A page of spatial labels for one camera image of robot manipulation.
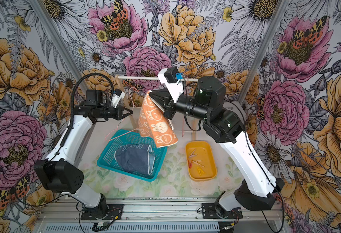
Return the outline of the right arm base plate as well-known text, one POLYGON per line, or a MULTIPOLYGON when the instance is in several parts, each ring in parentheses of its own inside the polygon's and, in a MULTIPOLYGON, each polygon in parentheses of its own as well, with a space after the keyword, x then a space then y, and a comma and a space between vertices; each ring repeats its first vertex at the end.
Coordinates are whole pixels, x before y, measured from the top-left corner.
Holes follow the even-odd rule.
POLYGON ((202 203, 201 214, 203 219, 242 219, 243 214, 240 207, 234 208, 231 211, 226 211, 215 203, 202 203))

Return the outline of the orange bunny towel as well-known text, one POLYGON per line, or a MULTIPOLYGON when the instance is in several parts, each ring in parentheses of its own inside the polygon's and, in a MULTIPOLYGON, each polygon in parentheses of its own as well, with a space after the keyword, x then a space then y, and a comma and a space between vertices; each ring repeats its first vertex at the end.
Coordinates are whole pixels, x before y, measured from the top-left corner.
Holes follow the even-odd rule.
POLYGON ((142 137, 150 137, 154 140, 156 147, 168 147, 176 144, 178 138, 174 133, 171 120, 164 117, 163 111, 150 97, 148 91, 142 102, 138 118, 139 133, 142 137))

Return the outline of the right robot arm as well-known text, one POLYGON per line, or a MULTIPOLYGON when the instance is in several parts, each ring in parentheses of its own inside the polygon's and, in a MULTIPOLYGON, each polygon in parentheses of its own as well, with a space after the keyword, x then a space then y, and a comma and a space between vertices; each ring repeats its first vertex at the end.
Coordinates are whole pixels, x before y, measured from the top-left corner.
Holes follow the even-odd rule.
POLYGON ((183 92, 181 83, 170 83, 166 88, 150 92, 150 98, 172 119, 179 112, 199 119, 205 132, 232 158, 244 177, 235 191, 223 192, 215 201, 215 212, 226 218, 236 208, 250 211, 270 210, 284 187, 281 178, 274 177, 263 164, 246 133, 246 115, 238 103, 233 109, 224 105, 226 87, 214 77, 198 79, 193 96, 183 92))

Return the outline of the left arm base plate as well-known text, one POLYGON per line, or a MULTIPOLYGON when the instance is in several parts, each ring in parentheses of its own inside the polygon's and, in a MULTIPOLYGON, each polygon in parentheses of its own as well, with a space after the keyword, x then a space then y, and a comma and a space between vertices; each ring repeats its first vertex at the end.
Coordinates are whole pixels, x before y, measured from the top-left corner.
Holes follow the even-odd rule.
POLYGON ((120 220, 123 204, 107 204, 106 207, 84 208, 81 220, 120 220))

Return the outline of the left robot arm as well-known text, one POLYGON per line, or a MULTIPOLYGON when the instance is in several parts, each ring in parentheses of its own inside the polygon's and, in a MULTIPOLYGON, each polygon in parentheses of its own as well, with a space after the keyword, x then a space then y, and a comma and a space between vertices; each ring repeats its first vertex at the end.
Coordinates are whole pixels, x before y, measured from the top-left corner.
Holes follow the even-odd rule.
POLYGON ((73 107, 69 125, 57 145, 44 160, 34 164, 43 187, 76 199, 82 204, 83 213, 88 218, 107 217, 108 206, 103 194, 84 183, 84 174, 76 165, 78 152, 89 139, 87 135, 98 120, 122 120, 133 113, 119 105, 124 97, 125 92, 115 89, 105 103, 103 91, 88 90, 87 99, 73 107))

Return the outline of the beige clothespin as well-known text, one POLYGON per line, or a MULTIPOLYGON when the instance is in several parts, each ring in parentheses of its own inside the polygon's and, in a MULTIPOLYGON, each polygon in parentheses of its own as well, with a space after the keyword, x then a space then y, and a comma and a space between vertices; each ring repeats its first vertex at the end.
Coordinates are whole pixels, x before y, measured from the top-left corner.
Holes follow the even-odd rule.
POLYGON ((194 149, 191 153, 190 153, 190 155, 188 156, 189 158, 193 158, 193 157, 195 157, 195 156, 197 156, 197 154, 196 154, 196 149, 194 149))
POLYGON ((201 160, 193 160, 193 164, 200 166, 200 167, 204 167, 201 160))

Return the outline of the blue towel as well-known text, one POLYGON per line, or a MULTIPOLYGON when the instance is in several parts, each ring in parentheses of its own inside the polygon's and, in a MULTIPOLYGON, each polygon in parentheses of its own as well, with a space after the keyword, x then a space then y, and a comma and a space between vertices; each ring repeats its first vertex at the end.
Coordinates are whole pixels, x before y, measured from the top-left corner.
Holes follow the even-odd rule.
POLYGON ((127 144, 115 151, 114 158, 125 172, 151 175, 156 156, 149 144, 127 144))

